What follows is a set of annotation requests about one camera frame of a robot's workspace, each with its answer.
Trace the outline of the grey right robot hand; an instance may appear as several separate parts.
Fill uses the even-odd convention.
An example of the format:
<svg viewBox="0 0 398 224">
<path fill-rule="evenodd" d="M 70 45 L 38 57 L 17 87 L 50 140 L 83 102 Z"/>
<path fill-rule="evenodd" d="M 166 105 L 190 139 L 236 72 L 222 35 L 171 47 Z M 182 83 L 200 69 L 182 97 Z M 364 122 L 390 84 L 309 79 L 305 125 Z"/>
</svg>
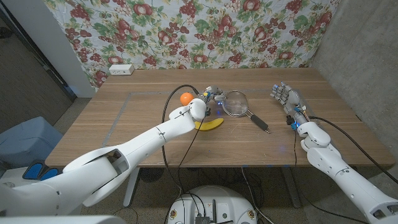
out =
<svg viewBox="0 0 398 224">
<path fill-rule="evenodd" d="M 276 99 L 287 114 L 287 124 L 300 126 L 308 122 L 305 114 L 306 107 L 302 103 L 299 94 L 289 85 L 281 83 L 272 87 L 271 97 Z"/>
</svg>

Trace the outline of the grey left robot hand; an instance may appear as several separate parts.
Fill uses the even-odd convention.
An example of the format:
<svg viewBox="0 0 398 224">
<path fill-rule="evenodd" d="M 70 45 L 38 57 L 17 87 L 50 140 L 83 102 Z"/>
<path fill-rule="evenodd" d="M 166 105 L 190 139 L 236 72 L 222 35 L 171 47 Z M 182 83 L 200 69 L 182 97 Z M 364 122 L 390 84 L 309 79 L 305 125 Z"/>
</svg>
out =
<svg viewBox="0 0 398 224">
<path fill-rule="evenodd" d="M 220 104 L 224 102 L 226 96 L 223 94 L 222 89 L 213 85 L 213 86 L 208 86 L 203 90 L 201 98 L 205 102 L 205 104 L 208 105 L 210 101 L 214 101 L 215 103 Z"/>
</svg>

